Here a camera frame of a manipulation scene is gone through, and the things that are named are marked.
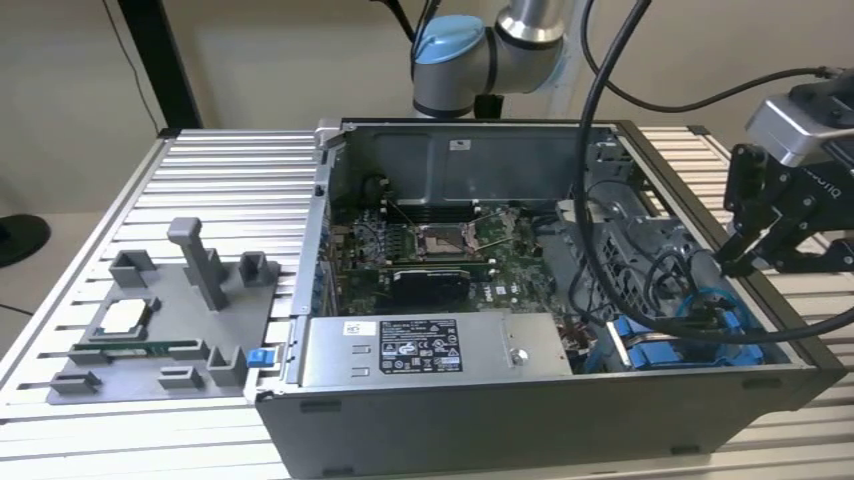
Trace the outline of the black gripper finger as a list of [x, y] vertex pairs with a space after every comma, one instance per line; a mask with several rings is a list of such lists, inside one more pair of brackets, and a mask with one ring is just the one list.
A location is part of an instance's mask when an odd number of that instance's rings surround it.
[[732, 233], [714, 258], [723, 276], [752, 273], [755, 255], [751, 246], [771, 224], [768, 202], [778, 194], [779, 166], [768, 152], [752, 144], [736, 144], [731, 150], [723, 207], [732, 214]]
[[852, 271], [852, 239], [832, 240], [822, 254], [803, 253], [798, 245], [814, 231], [800, 228], [800, 222], [778, 220], [756, 246], [736, 261], [736, 275], [746, 276], [758, 270], [759, 261], [779, 273], [842, 273]]

